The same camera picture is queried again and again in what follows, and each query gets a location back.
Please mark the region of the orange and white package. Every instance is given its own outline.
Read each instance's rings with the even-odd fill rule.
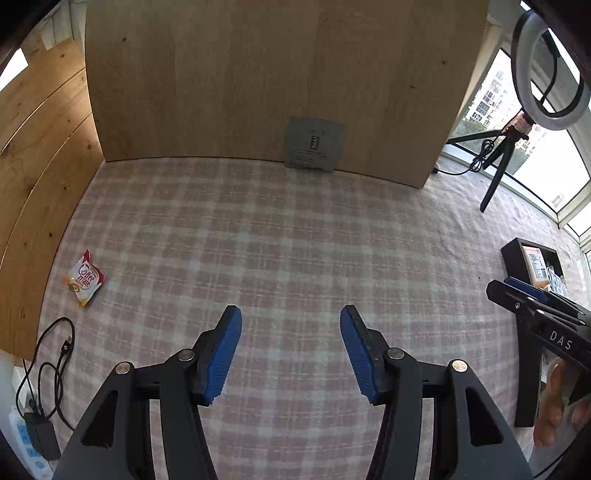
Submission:
[[[79,307],[86,305],[104,281],[103,272],[90,261],[88,250],[72,267],[67,277],[64,277],[64,282],[76,292]]]

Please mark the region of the tripod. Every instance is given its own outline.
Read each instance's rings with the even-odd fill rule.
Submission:
[[[509,166],[513,152],[515,151],[515,144],[519,140],[529,140],[527,136],[530,133],[531,128],[534,126],[534,121],[523,111],[520,111],[515,115],[509,123],[507,123],[502,130],[489,130],[486,132],[480,132],[472,135],[464,135],[463,137],[450,138],[446,145],[456,145],[461,142],[467,142],[469,140],[484,140],[485,138],[498,138],[505,137],[502,142],[492,151],[492,153],[485,158],[482,163],[482,169],[490,167],[492,163],[499,158],[501,155],[501,161],[499,166],[496,168],[495,176],[492,179],[491,184],[486,191],[482,202],[480,203],[480,211],[484,213],[488,203],[491,201],[492,196],[495,194],[496,188],[501,182],[503,174]]]

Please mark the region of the plaid tablecloth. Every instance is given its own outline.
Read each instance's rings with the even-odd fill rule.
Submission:
[[[515,319],[485,296],[505,277],[501,247],[519,236],[555,248],[572,297],[587,302],[571,237],[503,188],[481,214],[487,185],[438,175],[416,190],[252,160],[104,164],[64,234],[41,314],[40,332],[61,315],[76,324],[65,415],[80,419],[117,362],[161,362],[236,304],[242,338],[222,396],[201,408],[219,478],[364,478],[383,409],[360,394],[340,336],[339,312],[353,303],[418,360],[465,359],[512,423]],[[63,277],[86,248],[106,283],[78,309]],[[56,361],[66,335],[52,334],[40,360]],[[48,402],[50,389],[47,375]],[[432,422],[426,402],[420,479]],[[70,432],[55,424],[64,448]],[[517,436],[531,447],[531,431]]]

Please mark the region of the wooden wall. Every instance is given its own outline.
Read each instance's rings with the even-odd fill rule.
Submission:
[[[102,160],[84,62],[67,40],[0,92],[0,349],[32,358],[53,258]]]
[[[422,187],[462,104],[486,0],[91,2],[106,160],[283,160],[290,116],[346,126],[338,168]]]

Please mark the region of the metal pivot bolt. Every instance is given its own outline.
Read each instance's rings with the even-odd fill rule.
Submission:
[[[392,360],[400,360],[401,358],[404,357],[404,351],[402,351],[400,348],[389,348],[388,349],[388,356],[392,359]]]
[[[468,364],[464,360],[454,360],[452,362],[452,368],[456,372],[465,372],[468,370]]]
[[[131,364],[129,362],[121,362],[115,367],[115,372],[119,375],[125,375],[131,370]]]
[[[190,348],[186,348],[184,350],[181,350],[178,353],[178,359],[181,360],[181,361],[183,361],[183,362],[188,362],[194,356],[195,356],[195,353]]]

